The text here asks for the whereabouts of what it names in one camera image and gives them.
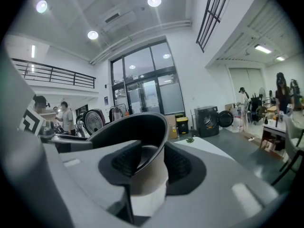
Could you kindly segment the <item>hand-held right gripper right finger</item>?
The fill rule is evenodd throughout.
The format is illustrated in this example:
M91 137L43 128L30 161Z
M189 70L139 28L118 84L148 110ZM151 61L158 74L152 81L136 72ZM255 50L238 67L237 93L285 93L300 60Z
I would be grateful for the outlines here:
M286 199L207 141L165 144L166 200L147 228L261 228Z

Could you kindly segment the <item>brown cardboard box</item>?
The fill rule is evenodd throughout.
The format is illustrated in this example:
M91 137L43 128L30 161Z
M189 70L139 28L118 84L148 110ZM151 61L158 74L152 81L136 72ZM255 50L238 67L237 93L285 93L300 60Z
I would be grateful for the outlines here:
M176 127L176 118L174 114L166 115L165 118L168 121L169 124L169 139L177 139L178 138L178 132Z

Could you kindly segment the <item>white ceiling pipes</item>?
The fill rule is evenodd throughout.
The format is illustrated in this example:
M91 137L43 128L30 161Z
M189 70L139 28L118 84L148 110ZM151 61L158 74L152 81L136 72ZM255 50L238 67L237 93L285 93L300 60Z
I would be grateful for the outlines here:
M175 22L168 22L168 23L162 23L156 26L152 26L143 30L140 30L138 32L135 32L133 34L130 34L121 40L111 44L106 49L101 50L99 54L97 54L96 57L94 57L92 60L90 60L89 64L95 65L98 61L103 60L107 58L112 53L116 52L117 50L123 48L124 46L127 46L131 44L134 41L137 41L142 38L147 38L148 36L154 36L157 34L160 34L161 32L172 30L172 29L180 29L180 28L190 28L192 26L192 20L180 20Z

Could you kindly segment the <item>cluttered work desk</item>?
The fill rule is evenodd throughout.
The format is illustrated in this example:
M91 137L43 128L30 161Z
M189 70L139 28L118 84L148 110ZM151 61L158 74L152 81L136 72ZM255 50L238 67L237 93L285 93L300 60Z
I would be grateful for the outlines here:
M293 125L300 130L304 129L304 124L299 123L294 119L294 116L290 117ZM267 152L275 152L281 156L285 153L285 141L286 141L286 124L285 119L278 122L274 119L269 119L267 124L263 124L262 137L259 148L266 150ZM299 134L296 137L292 137L293 143L296 147L304 150L304 135L301 137Z

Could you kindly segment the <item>glass entrance doors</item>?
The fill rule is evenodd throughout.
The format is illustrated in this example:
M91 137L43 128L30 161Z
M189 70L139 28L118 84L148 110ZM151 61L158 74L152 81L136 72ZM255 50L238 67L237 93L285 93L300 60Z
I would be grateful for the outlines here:
M123 113L185 116L180 81L166 40L123 54L111 61L115 106Z

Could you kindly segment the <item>white ceiling air conditioner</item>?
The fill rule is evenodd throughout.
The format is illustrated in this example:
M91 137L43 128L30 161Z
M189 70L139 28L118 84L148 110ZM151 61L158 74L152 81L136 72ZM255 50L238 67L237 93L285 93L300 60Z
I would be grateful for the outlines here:
M102 26L102 29L105 32L115 32L135 21L136 15L133 11L127 12L123 15L116 12L104 21L105 24Z

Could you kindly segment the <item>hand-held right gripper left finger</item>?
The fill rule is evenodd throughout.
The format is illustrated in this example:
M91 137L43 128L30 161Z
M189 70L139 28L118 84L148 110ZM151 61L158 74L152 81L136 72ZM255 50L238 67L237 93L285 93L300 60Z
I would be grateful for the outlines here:
M131 178L141 156L139 140L60 154L69 174L89 199L125 222L134 221Z

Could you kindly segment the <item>maroon rice cooker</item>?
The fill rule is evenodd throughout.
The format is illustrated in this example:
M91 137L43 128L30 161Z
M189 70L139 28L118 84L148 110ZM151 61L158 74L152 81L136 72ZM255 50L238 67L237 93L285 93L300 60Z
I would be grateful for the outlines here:
M105 126L105 118L100 109L91 109L76 117L76 136L87 138Z

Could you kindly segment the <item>dark pot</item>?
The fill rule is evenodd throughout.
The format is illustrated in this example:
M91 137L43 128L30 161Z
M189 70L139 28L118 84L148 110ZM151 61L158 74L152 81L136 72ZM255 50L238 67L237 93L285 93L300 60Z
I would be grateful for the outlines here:
M133 114L114 121L88 138L94 149L109 150L98 164L106 181L125 188L127 194L141 190L144 171L162 161L169 124L159 113Z

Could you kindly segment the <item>black clothes rack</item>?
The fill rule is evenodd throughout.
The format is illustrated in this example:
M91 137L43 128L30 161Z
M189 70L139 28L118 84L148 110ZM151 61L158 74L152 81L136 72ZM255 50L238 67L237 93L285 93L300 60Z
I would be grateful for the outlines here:
M112 106L109 111L109 120L110 122L114 122L121 118L129 116L129 112L124 103Z

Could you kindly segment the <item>white chair black legs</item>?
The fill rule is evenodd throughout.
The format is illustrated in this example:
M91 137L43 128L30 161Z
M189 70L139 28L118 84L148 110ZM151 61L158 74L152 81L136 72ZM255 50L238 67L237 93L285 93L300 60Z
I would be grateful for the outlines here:
M299 147L304 135L304 129L295 126L291 118L286 114L283 115L283 121L285 123L285 151L288 160L280 169L283 172L271 183L272 186L275 186L289 170L297 173L293 166L300 156L304 158L304 148Z

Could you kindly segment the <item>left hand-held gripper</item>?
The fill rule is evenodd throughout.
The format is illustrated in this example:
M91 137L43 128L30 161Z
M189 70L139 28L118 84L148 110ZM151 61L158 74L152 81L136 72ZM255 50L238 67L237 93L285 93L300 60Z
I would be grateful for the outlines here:
M47 121L31 108L26 109L19 129L31 132L38 137L52 137L50 139L52 142L58 142L56 143L56 148L59 153L79 152L93 149L93 144L86 141L86 137L55 134L53 122Z

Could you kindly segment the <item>white plastic bags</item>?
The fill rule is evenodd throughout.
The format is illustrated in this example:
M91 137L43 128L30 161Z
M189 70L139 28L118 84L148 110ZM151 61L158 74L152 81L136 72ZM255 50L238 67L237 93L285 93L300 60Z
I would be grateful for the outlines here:
M240 117L235 117L231 125L231 130L233 133L241 133L244 130L243 121Z

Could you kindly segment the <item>black washing machine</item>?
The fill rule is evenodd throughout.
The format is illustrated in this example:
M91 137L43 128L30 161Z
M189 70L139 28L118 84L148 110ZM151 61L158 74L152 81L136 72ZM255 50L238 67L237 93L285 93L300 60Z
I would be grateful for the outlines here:
M233 124L234 116L230 111L218 111L216 106L205 106L194 109L196 129L202 138L219 134L219 128L227 128Z

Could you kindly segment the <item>black bin yellow lid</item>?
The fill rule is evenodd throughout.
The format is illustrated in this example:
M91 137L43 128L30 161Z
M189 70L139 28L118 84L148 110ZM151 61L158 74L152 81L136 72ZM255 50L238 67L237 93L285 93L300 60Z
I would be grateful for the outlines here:
M179 135L188 134L189 133L188 118L185 117L183 114L176 114L175 119L179 131Z

